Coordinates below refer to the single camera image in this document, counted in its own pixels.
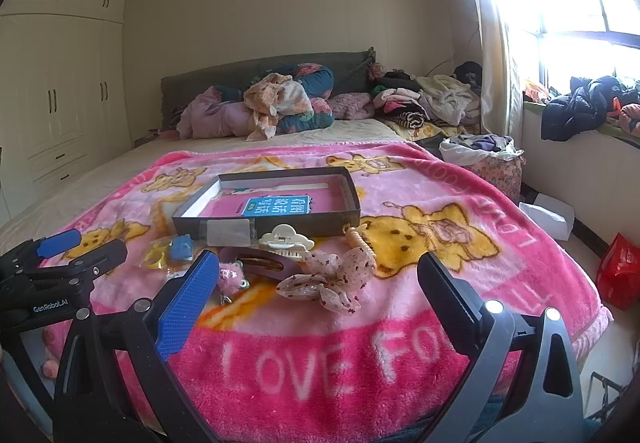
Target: beige bed sheet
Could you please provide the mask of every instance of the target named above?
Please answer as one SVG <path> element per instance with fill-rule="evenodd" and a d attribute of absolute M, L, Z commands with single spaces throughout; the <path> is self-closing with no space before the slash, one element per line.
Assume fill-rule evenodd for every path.
<path fill-rule="evenodd" d="M 150 142 L 93 169 L 62 189 L 53 191 L 9 221 L 0 230 L 0 253 L 5 253 L 25 239 L 38 239 L 57 232 L 167 152 L 175 150 L 225 152 L 274 146 L 314 146 L 336 142 L 403 142 L 403 140 L 381 122 L 369 119 L 336 120 L 331 127 L 324 130 L 283 134 L 263 142 L 246 142 L 244 138 Z"/>

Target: bed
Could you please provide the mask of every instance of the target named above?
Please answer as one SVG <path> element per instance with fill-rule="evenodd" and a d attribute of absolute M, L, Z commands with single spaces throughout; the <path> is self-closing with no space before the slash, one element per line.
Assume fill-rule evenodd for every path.
<path fill-rule="evenodd" d="M 287 62 L 334 68 L 332 62 L 340 59 L 334 68 L 338 90 L 365 90 L 371 51 L 322 55 L 288 57 Z M 278 62 L 282 58 L 165 79 L 164 119 L 209 84 L 246 84 L 257 65 Z M 135 263 L 150 240 L 166 235 L 166 221 L 156 218 L 158 204 L 184 198 L 217 173 L 327 165 L 351 173 L 379 271 L 362 292 L 362 310 L 353 316 L 278 298 L 274 285 L 260 279 L 228 308 L 207 305 L 170 365 L 224 439 L 302 443 L 311 437 L 338 443 L 347 435 L 352 442 L 372 441 L 441 405 L 466 359 L 453 352 L 417 286 L 416 257 L 425 251 L 435 251 L 483 298 L 500 298 L 514 311 L 540 314 L 548 305 L 557 306 L 579 359 L 586 358 L 611 321 L 580 267 L 505 196 L 377 120 L 336 121 L 324 130 L 265 142 L 150 142 L 32 205 L 0 230 L 0 251 L 65 227 L 77 227 L 84 239 L 124 222 L 121 218 L 142 226 L 135 238 L 126 239 L 130 259 L 97 281 L 92 295 L 98 313 L 122 310 L 140 296 L 153 297 L 164 282 L 162 275 L 151 276 Z M 156 184 L 174 171 L 193 175 L 189 185 Z M 317 242 L 327 253 L 347 249 L 342 239 Z M 63 264 L 61 259 L 65 255 L 48 264 Z M 54 355 L 60 354 L 66 329 L 49 329 Z M 514 358 L 508 360 L 505 377 L 515 365 Z M 123 372 L 130 374 L 130 366 Z M 153 425 L 141 391 L 130 393 Z"/>

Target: pink blanket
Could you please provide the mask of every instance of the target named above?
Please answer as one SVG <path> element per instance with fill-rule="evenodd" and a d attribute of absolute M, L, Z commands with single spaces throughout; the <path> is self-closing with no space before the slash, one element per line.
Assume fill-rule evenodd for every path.
<path fill-rule="evenodd" d="M 101 277 L 92 295 L 98 313 L 123 310 L 158 292 L 164 273 L 135 262 L 150 240 L 166 235 L 167 211 L 214 175 L 326 165 L 351 173 L 378 276 L 359 294 L 362 309 L 352 316 L 290 301 L 257 277 L 233 304 L 205 308 L 169 362 L 223 439 L 372 441 L 441 405 L 467 360 L 453 351 L 418 286 L 415 263 L 427 250 L 483 298 L 498 298 L 512 311 L 558 308 L 578 358 L 611 321 L 580 267 L 513 203 L 415 144 L 172 152 L 69 225 L 84 235 L 64 257 L 124 239 L 127 262 Z M 348 249 L 341 238 L 317 241 L 327 252 Z M 67 328 L 49 328 L 56 354 Z M 127 360 L 122 368 L 130 376 Z M 151 418 L 140 390 L 131 392 Z"/>

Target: window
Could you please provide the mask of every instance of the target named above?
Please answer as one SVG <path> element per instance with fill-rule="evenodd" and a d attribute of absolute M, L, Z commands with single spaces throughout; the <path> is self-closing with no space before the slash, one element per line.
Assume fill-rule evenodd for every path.
<path fill-rule="evenodd" d="M 511 0 L 506 9 L 530 37 L 534 53 L 518 62 L 524 76 L 561 93 L 572 76 L 640 80 L 640 0 Z"/>

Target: dark puffer jacket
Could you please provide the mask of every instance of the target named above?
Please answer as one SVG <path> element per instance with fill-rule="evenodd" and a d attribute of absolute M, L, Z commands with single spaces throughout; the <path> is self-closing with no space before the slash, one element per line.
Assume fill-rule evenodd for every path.
<path fill-rule="evenodd" d="M 607 118 L 608 103 L 622 94 L 620 82 L 610 76 L 594 81 L 572 79 L 573 94 L 551 99 L 542 112 L 543 140 L 565 142 L 574 134 L 599 128 Z"/>

